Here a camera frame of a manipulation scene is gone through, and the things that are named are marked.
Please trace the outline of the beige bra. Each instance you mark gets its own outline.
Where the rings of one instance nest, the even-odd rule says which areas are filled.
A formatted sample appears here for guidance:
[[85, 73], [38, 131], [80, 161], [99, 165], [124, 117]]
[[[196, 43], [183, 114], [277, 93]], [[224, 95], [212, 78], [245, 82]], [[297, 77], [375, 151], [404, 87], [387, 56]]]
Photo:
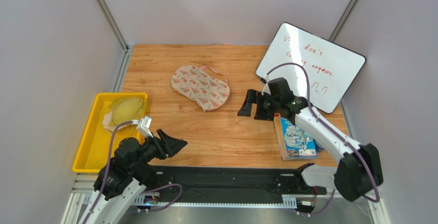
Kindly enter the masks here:
[[124, 122], [123, 120], [119, 119], [119, 116], [116, 116], [116, 118], [113, 117], [112, 110], [107, 114], [103, 115], [103, 118], [101, 120], [103, 129], [109, 132], [113, 132], [115, 128], [123, 122]]

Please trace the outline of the floral mesh laundry bag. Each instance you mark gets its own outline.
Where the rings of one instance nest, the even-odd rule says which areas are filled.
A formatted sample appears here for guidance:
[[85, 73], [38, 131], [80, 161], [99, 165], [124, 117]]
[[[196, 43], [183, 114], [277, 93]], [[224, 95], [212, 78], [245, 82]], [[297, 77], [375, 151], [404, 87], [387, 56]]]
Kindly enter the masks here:
[[209, 66], [196, 67], [184, 65], [179, 67], [170, 80], [170, 86], [175, 92], [196, 103], [204, 112], [222, 107], [231, 95], [231, 88], [225, 75], [223, 79], [211, 76], [206, 72]]

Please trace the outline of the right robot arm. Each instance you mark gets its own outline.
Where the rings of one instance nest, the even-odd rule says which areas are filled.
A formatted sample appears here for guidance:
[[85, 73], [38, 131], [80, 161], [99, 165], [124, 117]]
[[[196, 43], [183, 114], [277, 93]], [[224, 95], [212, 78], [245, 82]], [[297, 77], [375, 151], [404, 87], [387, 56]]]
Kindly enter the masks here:
[[247, 90], [238, 116], [251, 115], [256, 105], [256, 120], [273, 120], [275, 114], [307, 132], [319, 147], [325, 149], [335, 160], [336, 167], [308, 163], [296, 169], [295, 177], [303, 187], [319, 186], [337, 190], [353, 202], [367, 193], [374, 192], [373, 202], [380, 200], [378, 186], [384, 179], [379, 151], [373, 144], [361, 144], [328, 122], [309, 99], [296, 96], [284, 78], [266, 84], [269, 93]]

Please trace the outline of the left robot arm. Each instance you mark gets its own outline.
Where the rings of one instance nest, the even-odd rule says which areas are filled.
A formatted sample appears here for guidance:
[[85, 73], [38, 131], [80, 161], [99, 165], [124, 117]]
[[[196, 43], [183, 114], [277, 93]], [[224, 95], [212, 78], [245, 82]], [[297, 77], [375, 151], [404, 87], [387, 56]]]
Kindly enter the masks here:
[[165, 134], [148, 136], [143, 143], [134, 137], [123, 139], [94, 183], [94, 190], [80, 223], [118, 223], [134, 199], [142, 193], [158, 193], [179, 183], [160, 185], [157, 170], [149, 163], [175, 156], [188, 143]]

